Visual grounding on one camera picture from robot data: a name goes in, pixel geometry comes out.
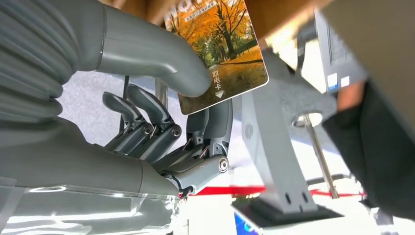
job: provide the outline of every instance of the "orange leaves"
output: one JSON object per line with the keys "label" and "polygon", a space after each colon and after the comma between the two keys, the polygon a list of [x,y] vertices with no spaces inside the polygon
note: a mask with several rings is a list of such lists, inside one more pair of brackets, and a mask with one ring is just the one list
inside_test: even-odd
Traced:
{"label": "orange leaves", "polygon": [[165,18],[166,28],[200,46],[212,39],[247,34],[249,17],[243,0],[184,0]]}

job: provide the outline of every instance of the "label sticker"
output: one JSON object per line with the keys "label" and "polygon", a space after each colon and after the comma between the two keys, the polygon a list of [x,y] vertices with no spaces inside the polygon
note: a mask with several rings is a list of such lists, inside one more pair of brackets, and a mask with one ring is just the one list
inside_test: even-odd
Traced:
{"label": "label sticker", "polygon": [[327,76],[327,86],[328,87],[337,86],[337,73],[333,73]]}
{"label": "label sticker", "polygon": [[345,86],[348,86],[348,85],[350,85],[350,77],[349,76],[340,79],[340,86],[341,87],[345,87]]}

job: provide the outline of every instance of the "tree trunk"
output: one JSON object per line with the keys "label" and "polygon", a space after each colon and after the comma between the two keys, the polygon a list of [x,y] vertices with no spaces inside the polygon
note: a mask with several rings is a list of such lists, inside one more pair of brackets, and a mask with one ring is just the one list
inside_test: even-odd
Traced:
{"label": "tree trunk", "polygon": [[225,52],[225,49],[223,48],[223,46],[220,46],[219,49],[220,49],[220,52],[221,52],[222,60],[225,61],[226,60],[226,52]]}
{"label": "tree trunk", "polygon": [[232,40],[231,40],[231,35],[229,34],[229,32],[227,32],[226,30],[224,31],[224,38],[226,41],[226,45],[228,46],[228,54],[231,60],[235,59],[235,50],[233,49],[233,44],[232,44]]}

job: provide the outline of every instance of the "gray tube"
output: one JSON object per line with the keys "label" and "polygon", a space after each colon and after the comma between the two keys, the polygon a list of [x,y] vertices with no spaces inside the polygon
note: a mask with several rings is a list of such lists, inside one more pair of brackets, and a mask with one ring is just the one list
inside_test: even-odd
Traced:
{"label": "gray tube", "polygon": [[106,6],[106,34],[98,71],[160,78],[180,94],[196,97],[209,88],[207,69],[180,37]]}

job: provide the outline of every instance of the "black cloth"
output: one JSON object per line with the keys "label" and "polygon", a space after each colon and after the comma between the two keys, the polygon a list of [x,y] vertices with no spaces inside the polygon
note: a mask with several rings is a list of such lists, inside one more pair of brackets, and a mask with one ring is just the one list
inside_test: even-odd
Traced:
{"label": "black cloth", "polygon": [[362,104],[323,127],[369,200],[388,214],[415,219],[415,144],[373,87],[366,84]]}

